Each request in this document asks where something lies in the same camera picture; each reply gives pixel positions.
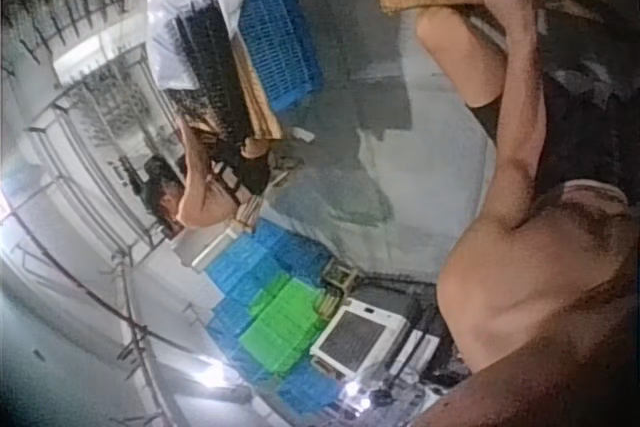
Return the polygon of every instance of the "gray floor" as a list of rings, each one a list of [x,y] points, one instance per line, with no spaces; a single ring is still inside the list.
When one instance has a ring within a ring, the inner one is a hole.
[[[365,270],[435,280],[477,212],[493,145],[418,45],[414,12],[300,2],[326,85],[285,121],[317,138],[297,145],[305,168],[263,215]],[[606,99],[640,85],[637,42],[555,14],[541,31],[545,70],[571,90]]]

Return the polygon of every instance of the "black shorts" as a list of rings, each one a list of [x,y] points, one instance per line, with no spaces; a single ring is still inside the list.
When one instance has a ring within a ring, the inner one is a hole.
[[[243,159],[239,166],[234,169],[234,174],[253,195],[263,194],[271,177],[269,154],[257,159]]]
[[[631,205],[640,201],[640,91],[622,101],[611,95],[605,108],[593,93],[571,94],[544,77],[547,137],[536,176],[536,197],[576,179],[597,180],[620,188]],[[471,109],[496,141],[501,98]]]

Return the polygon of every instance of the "person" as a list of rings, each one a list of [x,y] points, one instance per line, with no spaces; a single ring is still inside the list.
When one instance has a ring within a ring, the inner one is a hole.
[[[496,167],[437,285],[472,376],[414,425],[640,425],[640,138],[610,128],[618,115],[638,132],[640,105],[572,99],[541,73],[534,0],[485,4],[506,58],[453,9],[423,10],[416,26],[496,142]]]
[[[170,232],[231,219],[252,195],[264,192],[270,177],[269,141],[249,138],[236,148],[213,138],[205,145],[202,140],[210,133],[195,132],[181,116],[177,122],[185,149],[178,164],[185,183],[164,169],[149,176],[144,200]]]

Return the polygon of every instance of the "blue plastic crate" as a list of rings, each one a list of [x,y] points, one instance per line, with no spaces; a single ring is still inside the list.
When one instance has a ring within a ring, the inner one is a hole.
[[[268,285],[280,271],[281,266],[274,256],[249,235],[241,236],[205,269],[220,291],[232,297],[232,292],[242,288],[239,284],[248,282],[253,287],[247,288],[259,290]],[[245,303],[246,295],[234,298]]]
[[[319,286],[322,271],[332,257],[320,242],[293,232],[283,236],[272,247],[272,253],[283,269],[314,287]]]
[[[267,382],[272,377],[242,346],[238,346],[228,358],[231,366],[236,369],[246,381],[252,384]]]
[[[213,308],[213,318],[209,325],[226,335],[239,337],[251,322],[253,318],[249,315],[246,306],[231,297],[225,297]]]
[[[275,112],[322,88],[322,71],[298,0],[245,0],[239,28]]]
[[[206,330],[226,357],[231,356],[231,354],[240,346],[238,339],[225,334],[223,329],[221,329],[220,326],[215,325],[213,320],[207,324]]]
[[[264,284],[255,275],[247,274],[227,292],[227,295],[246,308],[262,292],[263,287]]]
[[[253,240],[265,249],[271,249],[278,241],[289,233],[288,230],[273,222],[260,218],[256,222],[256,230],[253,233]]]
[[[294,412],[313,414],[335,402],[340,394],[340,384],[333,378],[318,372],[305,357],[280,384],[278,396]]]

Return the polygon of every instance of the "ceiling light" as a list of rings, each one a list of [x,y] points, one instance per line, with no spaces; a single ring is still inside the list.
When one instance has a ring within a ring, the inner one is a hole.
[[[365,397],[360,401],[361,410],[367,410],[369,407],[371,407],[371,400],[369,400],[369,397]]]
[[[224,368],[219,362],[212,364],[205,371],[195,374],[194,377],[198,382],[210,389],[227,385],[224,379]]]
[[[360,384],[358,384],[357,382],[349,382],[344,387],[344,391],[347,393],[349,397],[353,397],[354,395],[357,395],[359,390],[360,390]]]

